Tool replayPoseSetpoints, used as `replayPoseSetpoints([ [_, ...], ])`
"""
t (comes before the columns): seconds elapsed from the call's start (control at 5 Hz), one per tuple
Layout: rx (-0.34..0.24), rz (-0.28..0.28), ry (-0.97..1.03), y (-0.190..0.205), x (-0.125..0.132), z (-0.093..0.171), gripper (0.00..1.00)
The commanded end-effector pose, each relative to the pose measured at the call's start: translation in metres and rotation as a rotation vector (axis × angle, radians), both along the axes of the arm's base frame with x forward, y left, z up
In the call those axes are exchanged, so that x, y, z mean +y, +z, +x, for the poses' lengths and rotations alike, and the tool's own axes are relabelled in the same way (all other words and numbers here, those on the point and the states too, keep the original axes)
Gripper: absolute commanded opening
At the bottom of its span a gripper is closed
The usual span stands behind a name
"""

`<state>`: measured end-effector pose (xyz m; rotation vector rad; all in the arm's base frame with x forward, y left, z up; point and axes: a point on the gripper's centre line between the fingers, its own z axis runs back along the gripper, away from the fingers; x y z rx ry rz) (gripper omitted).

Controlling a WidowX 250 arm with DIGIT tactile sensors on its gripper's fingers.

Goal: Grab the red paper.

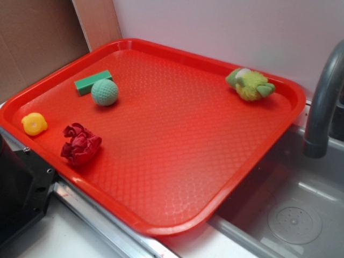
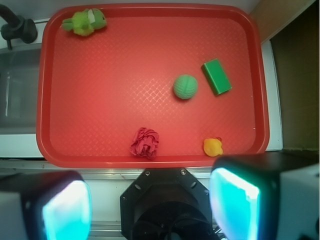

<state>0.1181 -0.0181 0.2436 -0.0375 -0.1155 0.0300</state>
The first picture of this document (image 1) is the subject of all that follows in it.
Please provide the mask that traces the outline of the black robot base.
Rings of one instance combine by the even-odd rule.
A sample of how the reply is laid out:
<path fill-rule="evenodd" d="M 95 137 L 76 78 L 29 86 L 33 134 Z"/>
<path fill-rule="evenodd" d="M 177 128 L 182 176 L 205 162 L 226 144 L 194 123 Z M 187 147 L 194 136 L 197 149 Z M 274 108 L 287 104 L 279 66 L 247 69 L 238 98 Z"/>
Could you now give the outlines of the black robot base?
<path fill-rule="evenodd" d="M 47 212 L 55 169 L 32 150 L 12 150 L 1 137 L 1 247 Z"/>

